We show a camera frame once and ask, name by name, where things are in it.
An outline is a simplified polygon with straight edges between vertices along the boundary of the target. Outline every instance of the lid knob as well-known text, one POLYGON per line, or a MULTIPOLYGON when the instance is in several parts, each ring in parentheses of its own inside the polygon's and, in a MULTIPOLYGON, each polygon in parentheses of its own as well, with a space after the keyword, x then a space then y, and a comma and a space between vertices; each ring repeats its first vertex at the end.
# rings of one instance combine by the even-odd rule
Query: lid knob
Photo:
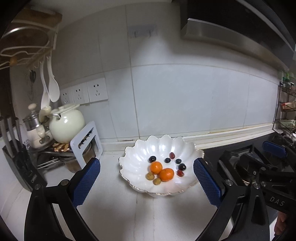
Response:
POLYGON ((32 103, 28 106, 28 109, 31 111, 31 112, 34 112, 35 109, 36 109, 37 105, 35 103, 32 103))

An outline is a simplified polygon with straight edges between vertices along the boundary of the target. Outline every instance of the white spoon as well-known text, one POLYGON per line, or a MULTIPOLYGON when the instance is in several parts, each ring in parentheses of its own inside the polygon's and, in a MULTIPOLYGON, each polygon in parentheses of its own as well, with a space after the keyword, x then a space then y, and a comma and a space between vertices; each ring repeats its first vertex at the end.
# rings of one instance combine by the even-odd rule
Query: white spoon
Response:
POLYGON ((47 86, 46 86, 45 79, 44 79, 43 67, 44 67, 44 60, 42 62, 40 62, 40 77, 41 77, 41 81, 42 81, 42 85, 43 85, 43 94, 42 94, 42 98, 41 98, 41 109, 43 109, 46 106, 49 106, 49 104, 50 104, 49 94, 48 94, 47 86))
POLYGON ((49 97, 52 102, 56 102, 59 99, 59 85, 54 79, 54 75, 52 73, 52 55, 47 57, 47 69, 49 75, 49 84, 48 84, 48 91, 49 97))

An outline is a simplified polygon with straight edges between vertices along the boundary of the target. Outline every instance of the screw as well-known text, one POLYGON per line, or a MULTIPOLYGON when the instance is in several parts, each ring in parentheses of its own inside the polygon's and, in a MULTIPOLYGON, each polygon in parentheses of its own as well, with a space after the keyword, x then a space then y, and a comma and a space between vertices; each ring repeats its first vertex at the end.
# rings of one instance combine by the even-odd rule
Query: screw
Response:
POLYGON ((228 185, 228 186, 232 186, 232 185, 233 185, 233 181, 231 181, 231 180, 229 180, 229 179, 227 179, 227 180, 225 181, 225 183, 226 183, 226 185, 228 185))
POLYGON ((259 189, 259 188, 260 188, 260 186, 259 186, 258 183, 254 183, 253 186, 254 186, 254 188, 256 188, 256 189, 259 189))
POLYGON ((39 188, 41 188, 41 185, 38 183, 38 184, 35 185, 34 188, 35 188, 36 190, 38 190, 39 188))
POLYGON ((62 186, 66 186, 68 183, 69 183, 68 179, 64 179, 64 180, 61 181, 62 186))

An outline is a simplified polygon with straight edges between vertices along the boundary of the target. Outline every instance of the knife handle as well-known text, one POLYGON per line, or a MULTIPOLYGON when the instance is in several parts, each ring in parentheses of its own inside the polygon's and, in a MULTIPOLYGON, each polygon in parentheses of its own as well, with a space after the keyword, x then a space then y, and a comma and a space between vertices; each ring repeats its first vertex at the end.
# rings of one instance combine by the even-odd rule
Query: knife handle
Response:
POLYGON ((1 128, 1 134, 2 134, 2 137, 3 137, 4 143, 6 145, 6 149, 8 151, 8 154, 10 155, 11 158, 13 158, 14 157, 14 154, 12 152, 12 149, 10 147, 10 143, 8 141, 8 138, 7 138, 7 132, 6 132, 6 127, 5 127, 5 122, 4 122, 4 119, 3 118, 0 119, 0 128, 1 128))
POLYGON ((18 136, 18 138, 19 138, 20 145, 21 145, 21 147, 23 147, 24 144, 23 144, 23 142, 22 142, 22 135, 21 135, 21 133, 20 133, 20 121, 19 121, 18 118, 15 118, 15 127, 16 127, 16 129, 17 129, 17 136, 18 136))
POLYGON ((17 146, 17 142, 15 140, 15 133, 13 132, 13 126, 12 126, 11 117, 9 117, 7 119, 7 123, 8 123, 8 129, 9 129, 9 133, 10 133, 10 137, 11 137, 11 140, 13 142, 13 145, 14 145, 15 149, 17 150, 17 152, 19 152, 19 149, 18 149, 18 146, 17 146))

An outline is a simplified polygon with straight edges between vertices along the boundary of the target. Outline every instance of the white wall socket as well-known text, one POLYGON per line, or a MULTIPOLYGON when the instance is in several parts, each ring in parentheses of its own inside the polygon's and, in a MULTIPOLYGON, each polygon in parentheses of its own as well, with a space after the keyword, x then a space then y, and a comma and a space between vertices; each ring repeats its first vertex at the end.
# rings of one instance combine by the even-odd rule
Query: white wall socket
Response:
POLYGON ((72 88, 66 88, 60 91, 61 102, 63 105, 74 103, 72 88))
POLYGON ((73 99, 75 104, 89 103, 89 95, 87 92, 86 83, 75 85, 71 87, 73 93, 73 99))
POLYGON ((101 101, 108 99, 108 92, 105 78, 99 78, 87 82, 89 92, 89 102, 101 101))

